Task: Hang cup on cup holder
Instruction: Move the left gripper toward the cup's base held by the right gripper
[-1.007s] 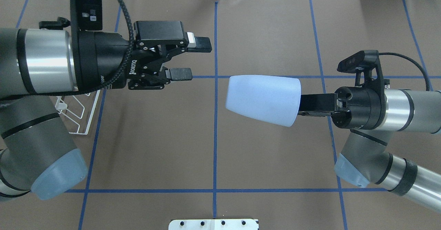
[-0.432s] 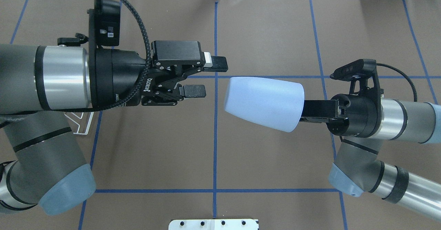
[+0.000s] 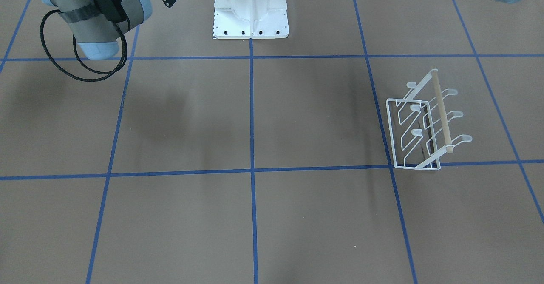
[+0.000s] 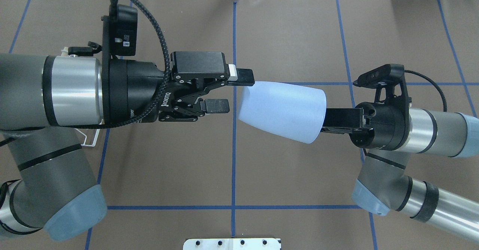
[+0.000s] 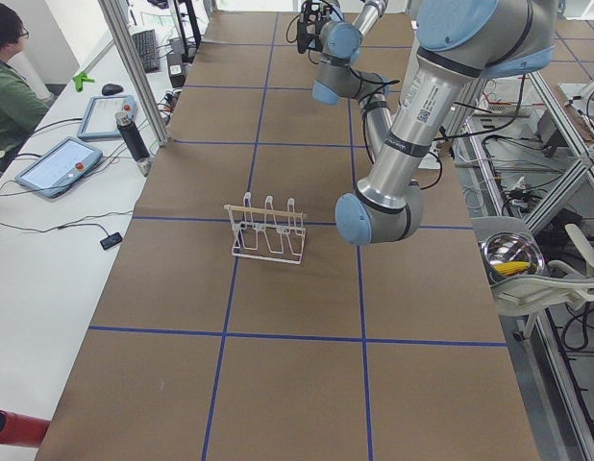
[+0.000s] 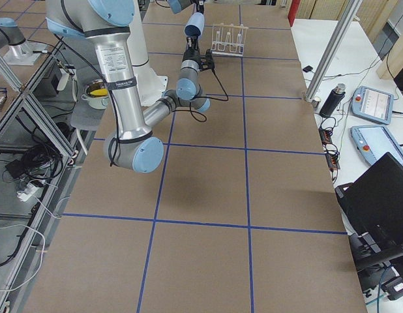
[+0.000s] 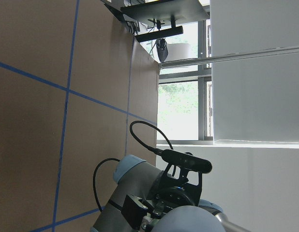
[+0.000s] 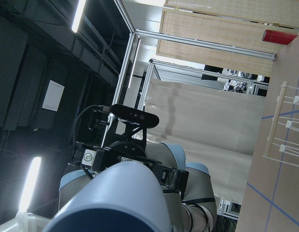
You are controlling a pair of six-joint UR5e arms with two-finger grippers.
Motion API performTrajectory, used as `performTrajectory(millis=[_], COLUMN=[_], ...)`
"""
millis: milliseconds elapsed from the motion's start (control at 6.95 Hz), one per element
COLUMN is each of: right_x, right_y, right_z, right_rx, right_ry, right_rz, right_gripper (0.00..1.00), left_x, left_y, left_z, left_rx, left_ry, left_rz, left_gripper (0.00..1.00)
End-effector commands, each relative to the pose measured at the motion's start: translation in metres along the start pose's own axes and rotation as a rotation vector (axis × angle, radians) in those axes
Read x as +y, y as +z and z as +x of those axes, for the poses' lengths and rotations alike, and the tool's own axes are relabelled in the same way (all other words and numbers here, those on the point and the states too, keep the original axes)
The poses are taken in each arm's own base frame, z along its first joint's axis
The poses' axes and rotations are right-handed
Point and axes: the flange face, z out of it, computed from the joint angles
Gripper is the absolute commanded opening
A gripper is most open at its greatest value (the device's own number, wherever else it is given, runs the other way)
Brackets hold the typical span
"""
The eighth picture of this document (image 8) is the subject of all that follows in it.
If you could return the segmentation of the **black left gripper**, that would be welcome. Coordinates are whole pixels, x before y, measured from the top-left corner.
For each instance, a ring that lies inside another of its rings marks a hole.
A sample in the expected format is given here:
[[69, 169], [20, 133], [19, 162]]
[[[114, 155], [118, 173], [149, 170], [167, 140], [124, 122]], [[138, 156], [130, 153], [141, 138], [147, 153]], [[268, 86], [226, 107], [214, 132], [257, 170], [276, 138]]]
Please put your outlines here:
[[71, 158], [71, 165], [85, 166], [94, 172], [105, 169], [122, 161], [138, 161], [147, 166], [159, 183], [177, 192], [185, 192], [189, 172], [162, 165], [160, 161], [147, 158], [144, 149], [134, 142], [116, 142], [111, 146], [98, 147], [77, 142]]

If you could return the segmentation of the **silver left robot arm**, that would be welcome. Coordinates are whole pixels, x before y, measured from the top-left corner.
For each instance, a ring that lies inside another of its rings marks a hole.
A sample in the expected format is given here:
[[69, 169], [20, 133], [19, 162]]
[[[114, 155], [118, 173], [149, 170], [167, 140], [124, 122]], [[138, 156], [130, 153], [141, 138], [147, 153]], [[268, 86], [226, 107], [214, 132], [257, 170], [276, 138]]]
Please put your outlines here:
[[183, 200], [164, 187], [171, 224], [176, 232], [210, 232], [216, 223], [216, 203], [206, 165], [186, 162], [182, 146], [170, 143], [149, 143], [146, 156], [163, 165], [189, 173]]

